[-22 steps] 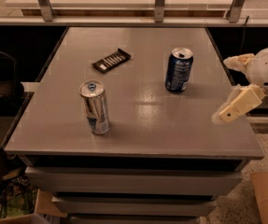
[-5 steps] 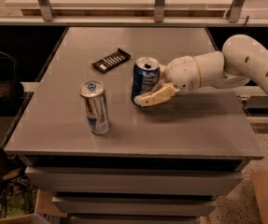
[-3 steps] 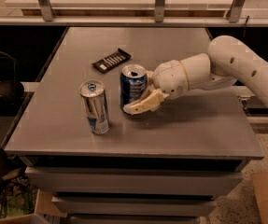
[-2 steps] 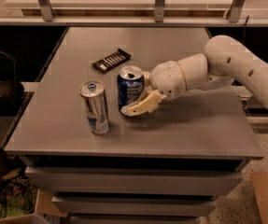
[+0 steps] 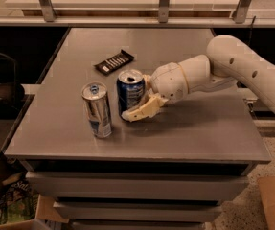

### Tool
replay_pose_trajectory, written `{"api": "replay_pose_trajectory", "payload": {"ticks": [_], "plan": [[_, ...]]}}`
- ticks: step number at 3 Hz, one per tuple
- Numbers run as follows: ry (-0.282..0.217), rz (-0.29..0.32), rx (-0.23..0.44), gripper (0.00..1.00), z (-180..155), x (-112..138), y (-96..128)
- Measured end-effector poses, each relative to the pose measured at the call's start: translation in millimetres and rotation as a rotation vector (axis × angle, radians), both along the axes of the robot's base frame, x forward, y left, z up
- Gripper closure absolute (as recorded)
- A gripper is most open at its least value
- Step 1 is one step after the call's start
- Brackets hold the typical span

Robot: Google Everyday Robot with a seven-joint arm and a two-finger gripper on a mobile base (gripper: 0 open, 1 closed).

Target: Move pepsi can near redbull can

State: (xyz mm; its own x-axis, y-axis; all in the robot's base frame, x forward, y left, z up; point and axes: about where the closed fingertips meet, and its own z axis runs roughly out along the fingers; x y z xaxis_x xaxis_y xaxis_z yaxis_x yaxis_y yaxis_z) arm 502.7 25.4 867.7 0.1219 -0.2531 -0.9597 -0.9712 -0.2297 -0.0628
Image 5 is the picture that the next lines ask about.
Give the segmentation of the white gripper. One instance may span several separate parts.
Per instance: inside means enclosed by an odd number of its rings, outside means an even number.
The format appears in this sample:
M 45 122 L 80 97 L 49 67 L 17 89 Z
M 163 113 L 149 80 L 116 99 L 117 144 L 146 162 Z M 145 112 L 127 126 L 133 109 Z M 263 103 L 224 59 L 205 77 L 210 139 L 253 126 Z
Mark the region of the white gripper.
M 166 103 L 174 104 L 182 101 L 189 91 L 183 68 L 177 63 L 169 63 L 158 67 L 152 75 L 143 75 L 145 88 L 156 94 L 147 94 L 146 101 L 129 110 L 124 111 L 121 117 L 129 122 L 135 122 L 147 117 L 155 116 Z

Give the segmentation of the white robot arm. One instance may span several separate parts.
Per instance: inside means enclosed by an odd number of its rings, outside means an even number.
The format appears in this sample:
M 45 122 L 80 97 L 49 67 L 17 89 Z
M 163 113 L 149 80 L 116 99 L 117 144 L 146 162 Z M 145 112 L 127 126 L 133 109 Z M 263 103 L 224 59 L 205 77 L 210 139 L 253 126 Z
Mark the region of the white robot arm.
M 275 65 L 231 35 L 210 40 L 206 53 L 171 62 L 142 77 L 146 96 L 122 111 L 130 122 L 155 116 L 164 104 L 174 104 L 197 91 L 214 92 L 243 83 L 275 114 Z

